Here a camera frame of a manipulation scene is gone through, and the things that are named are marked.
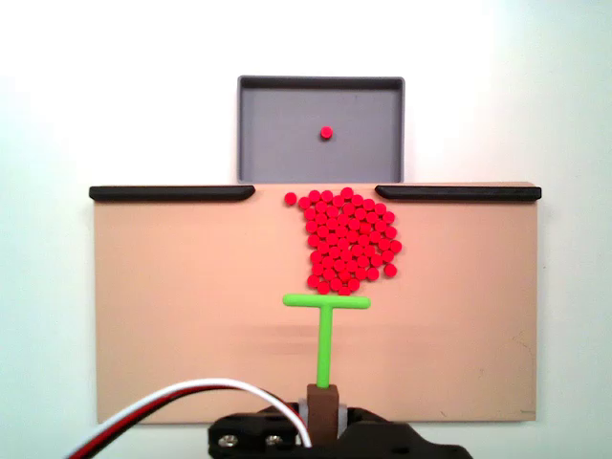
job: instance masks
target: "white wall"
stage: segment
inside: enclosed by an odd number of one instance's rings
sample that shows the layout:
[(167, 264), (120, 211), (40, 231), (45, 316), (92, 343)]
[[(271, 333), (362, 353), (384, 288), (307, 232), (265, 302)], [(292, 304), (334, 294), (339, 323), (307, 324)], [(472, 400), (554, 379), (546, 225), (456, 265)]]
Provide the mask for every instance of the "white wall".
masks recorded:
[[(408, 181), (542, 186), (538, 420), (417, 429), (475, 458), (610, 457), (612, 4), (205, 3), (0, 2), (0, 457), (95, 423), (88, 186), (235, 181), (241, 74), (402, 76)], [(139, 427), (101, 456), (206, 444)]]

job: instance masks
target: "tan board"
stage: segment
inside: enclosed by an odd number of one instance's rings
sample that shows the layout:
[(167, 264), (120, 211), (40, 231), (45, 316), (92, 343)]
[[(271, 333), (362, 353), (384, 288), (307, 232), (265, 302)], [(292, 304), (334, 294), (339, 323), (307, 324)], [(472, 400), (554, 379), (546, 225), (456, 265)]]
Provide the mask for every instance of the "tan board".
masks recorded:
[[(281, 301), (311, 292), (304, 220), (283, 196), (311, 188), (257, 186), (238, 203), (95, 204), (99, 420), (188, 379), (305, 396), (317, 311)], [(533, 420), (536, 203), (397, 203), (354, 188), (396, 213), (404, 251), (394, 279), (359, 290), (369, 310), (335, 312), (341, 401), (395, 421)], [(208, 393), (146, 422), (261, 407), (246, 394)]]

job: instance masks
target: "screw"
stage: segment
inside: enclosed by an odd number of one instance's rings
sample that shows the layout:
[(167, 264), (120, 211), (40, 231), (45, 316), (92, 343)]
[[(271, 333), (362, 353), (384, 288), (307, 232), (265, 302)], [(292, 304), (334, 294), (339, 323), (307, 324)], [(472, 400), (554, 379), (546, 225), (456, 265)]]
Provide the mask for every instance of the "screw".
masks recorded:
[(238, 437), (235, 435), (224, 435), (217, 443), (221, 448), (232, 448), (238, 445)]
[(273, 447), (274, 445), (278, 445), (280, 443), (283, 443), (283, 439), (278, 435), (268, 435), (266, 437), (266, 445), (269, 447)]

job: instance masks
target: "gray tray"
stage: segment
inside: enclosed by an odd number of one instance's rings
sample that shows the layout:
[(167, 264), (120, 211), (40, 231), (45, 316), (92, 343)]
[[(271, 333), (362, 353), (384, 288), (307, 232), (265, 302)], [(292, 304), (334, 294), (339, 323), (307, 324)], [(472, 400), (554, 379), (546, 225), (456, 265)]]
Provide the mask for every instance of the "gray tray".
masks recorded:
[(403, 78), (241, 76), (238, 90), (241, 182), (403, 180)]

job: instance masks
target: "pile of red discs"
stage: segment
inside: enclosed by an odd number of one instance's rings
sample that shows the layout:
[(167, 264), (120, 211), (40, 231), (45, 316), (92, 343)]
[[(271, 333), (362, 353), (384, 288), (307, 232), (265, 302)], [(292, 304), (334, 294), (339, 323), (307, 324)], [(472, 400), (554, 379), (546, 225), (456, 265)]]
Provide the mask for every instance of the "pile of red discs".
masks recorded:
[(285, 203), (295, 203), (304, 213), (312, 273), (308, 286), (326, 295), (356, 292), (363, 281), (374, 282), (381, 271), (393, 277), (393, 264), (402, 250), (398, 232), (393, 227), (395, 214), (383, 203), (363, 199), (346, 187), (340, 194), (330, 190), (312, 190), (308, 196), (285, 195)]

